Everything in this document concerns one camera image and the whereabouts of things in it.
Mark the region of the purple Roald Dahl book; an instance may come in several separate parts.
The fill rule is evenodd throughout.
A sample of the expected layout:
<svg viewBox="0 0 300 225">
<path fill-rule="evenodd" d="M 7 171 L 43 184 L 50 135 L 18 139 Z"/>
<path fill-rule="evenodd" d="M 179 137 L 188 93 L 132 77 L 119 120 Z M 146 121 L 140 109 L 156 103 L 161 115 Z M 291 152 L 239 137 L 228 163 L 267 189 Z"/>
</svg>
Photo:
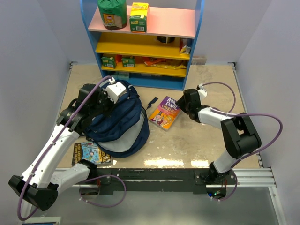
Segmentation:
<svg viewBox="0 0 300 225">
<path fill-rule="evenodd" d="M 175 102 L 175 99 L 166 96 L 151 114 L 149 121 L 164 130 L 169 130 L 181 112 Z"/>
</svg>

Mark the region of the navy blue student backpack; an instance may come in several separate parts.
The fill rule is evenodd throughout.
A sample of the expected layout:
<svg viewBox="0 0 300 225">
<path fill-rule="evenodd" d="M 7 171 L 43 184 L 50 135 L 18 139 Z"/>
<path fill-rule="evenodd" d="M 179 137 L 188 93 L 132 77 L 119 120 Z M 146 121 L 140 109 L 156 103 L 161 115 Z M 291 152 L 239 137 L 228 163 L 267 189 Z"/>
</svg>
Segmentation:
<svg viewBox="0 0 300 225">
<path fill-rule="evenodd" d="M 125 94 L 109 117 L 98 115 L 84 133 L 105 153 L 114 158 L 126 158 L 146 144 L 150 129 L 146 109 L 134 86 L 124 80 L 117 82 L 125 86 Z"/>
</svg>

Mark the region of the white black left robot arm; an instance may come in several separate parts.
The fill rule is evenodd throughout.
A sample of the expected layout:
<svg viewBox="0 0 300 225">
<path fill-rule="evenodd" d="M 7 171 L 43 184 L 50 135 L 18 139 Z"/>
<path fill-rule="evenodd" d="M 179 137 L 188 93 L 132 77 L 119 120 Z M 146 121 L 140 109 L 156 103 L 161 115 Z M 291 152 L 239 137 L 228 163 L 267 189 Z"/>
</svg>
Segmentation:
<svg viewBox="0 0 300 225">
<path fill-rule="evenodd" d="M 49 140 L 33 163 L 20 176 L 10 178 L 8 184 L 19 196 L 19 205 L 26 201 L 46 211 L 60 193 L 74 184 L 81 181 L 92 184 L 96 181 L 97 166 L 86 159 L 59 175 L 54 175 L 54 171 L 92 120 L 99 115 L 110 115 L 125 92 L 123 84 L 111 81 L 105 87 L 85 84 L 80 88 L 78 97 L 61 112 Z"/>
</svg>

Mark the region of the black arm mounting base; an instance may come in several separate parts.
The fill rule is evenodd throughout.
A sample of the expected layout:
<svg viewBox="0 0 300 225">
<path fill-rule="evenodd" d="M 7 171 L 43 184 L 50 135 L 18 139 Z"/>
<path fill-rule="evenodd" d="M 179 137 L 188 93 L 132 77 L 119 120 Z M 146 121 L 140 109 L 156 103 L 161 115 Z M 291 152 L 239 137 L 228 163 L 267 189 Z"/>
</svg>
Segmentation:
<svg viewBox="0 0 300 225">
<path fill-rule="evenodd" d="M 146 169 L 146 168 L 98 168 L 94 177 L 103 175 L 100 182 L 81 181 L 80 185 L 100 188 L 100 194 L 111 195 L 115 191 L 123 191 L 124 187 L 117 178 L 108 178 L 114 175 L 122 179 L 128 192 L 192 192 L 193 194 L 205 195 L 226 184 L 228 187 L 235 185 L 233 172 L 211 182 L 208 176 L 208 168 L 200 169 Z"/>
</svg>

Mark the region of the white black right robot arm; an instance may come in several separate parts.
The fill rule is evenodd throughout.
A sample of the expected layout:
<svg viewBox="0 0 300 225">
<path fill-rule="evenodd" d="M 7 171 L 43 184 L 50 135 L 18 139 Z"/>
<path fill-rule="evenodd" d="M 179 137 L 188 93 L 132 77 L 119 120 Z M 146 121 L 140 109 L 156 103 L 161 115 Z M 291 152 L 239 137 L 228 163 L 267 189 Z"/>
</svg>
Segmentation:
<svg viewBox="0 0 300 225">
<path fill-rule="evenodd" d="M 202 96 L 204 92 L 201 90 L 187 89 L 176 101 L 176 105 L 190 119 L 222 131 L 225 151 L 210 164 L 208 173 L 202 176 L 202 180 L 207 184 L 220 184 L 233 165 L 243 156 L 260 148 L 262 141 L 249 116 L 245 113 L 229 115 L 211 106 L 203 105 Z"/>
</svg>

